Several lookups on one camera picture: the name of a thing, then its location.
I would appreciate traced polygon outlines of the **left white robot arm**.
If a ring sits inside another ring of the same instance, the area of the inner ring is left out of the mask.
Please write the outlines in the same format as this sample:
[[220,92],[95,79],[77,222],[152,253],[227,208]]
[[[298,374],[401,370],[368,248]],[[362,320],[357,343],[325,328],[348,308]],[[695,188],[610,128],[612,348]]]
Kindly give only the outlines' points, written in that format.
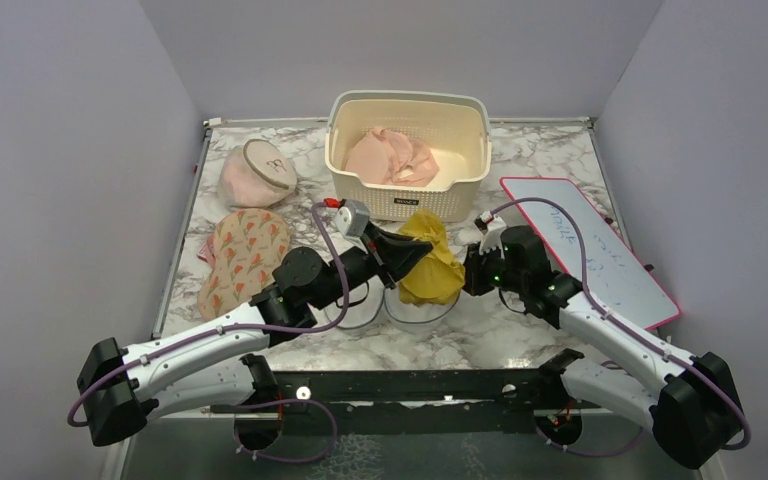
[[374,277],[393,287],[433,249],[431,242],[367,224],[360,243],[325,261],[309,247],[291,249],[273,281],[250,301],[202,324],[191,334],[120,345],[113,337],[95,343],[80,370],[80,393],[67,422],[88,429],[93,445],[108,446],[142,430],[154,417],[188,400],[193,407],[219,403],[213,387],[190,395],[184,380],[241,357],[321,332],[313,312],[336,302]]

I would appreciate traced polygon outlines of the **white mesh laundry bag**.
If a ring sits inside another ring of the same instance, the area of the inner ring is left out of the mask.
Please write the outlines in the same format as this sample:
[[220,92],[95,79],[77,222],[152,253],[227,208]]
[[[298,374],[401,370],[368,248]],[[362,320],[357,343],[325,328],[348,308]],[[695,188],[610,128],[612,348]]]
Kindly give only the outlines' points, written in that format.
[[338,330],[356,332],[371,327],[378,320],[410,333],[433,330],[454,309],[460,294],[446,304],[406,304],[398,289],[386,288],[377,277],[350,291],[348,309]]

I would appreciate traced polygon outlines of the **yellow bra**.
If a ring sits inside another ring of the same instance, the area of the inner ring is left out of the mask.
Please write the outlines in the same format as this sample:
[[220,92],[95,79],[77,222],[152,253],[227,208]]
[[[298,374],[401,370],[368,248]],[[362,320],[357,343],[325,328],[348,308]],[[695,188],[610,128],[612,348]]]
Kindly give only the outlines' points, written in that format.
[[440,218],[427,209],[417,210],[399,233],[432,245],[432,250],[400,281],[400,301],[408,305],[454,303],[465,285],[465,267],[450,250]]

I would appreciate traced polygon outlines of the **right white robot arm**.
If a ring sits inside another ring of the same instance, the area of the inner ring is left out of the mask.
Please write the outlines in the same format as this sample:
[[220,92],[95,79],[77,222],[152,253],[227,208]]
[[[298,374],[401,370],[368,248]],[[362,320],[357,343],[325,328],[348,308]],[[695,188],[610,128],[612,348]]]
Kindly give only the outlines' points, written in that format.
[[708,352],[676,348],[611,310],[576,277],[552,268],[542,239],[529,226],[499,218],[480,221],[480,241],[467,249],[465,293],[512,294],[524,311],[595,347],[619,371],[565,350],[540,370],[539,398],[610,410],[650,433],[679,465],[697,469],[721,450],[751,438],[728,364]]

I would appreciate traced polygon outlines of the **pink bra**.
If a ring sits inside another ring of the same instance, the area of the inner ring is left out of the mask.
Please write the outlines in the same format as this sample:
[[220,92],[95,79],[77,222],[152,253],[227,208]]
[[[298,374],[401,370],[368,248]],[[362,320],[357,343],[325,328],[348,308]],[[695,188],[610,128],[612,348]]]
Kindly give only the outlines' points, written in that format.
[[367,184],[426,187],[440,167],[424,142],[374,127],[351,148],[343,170]]

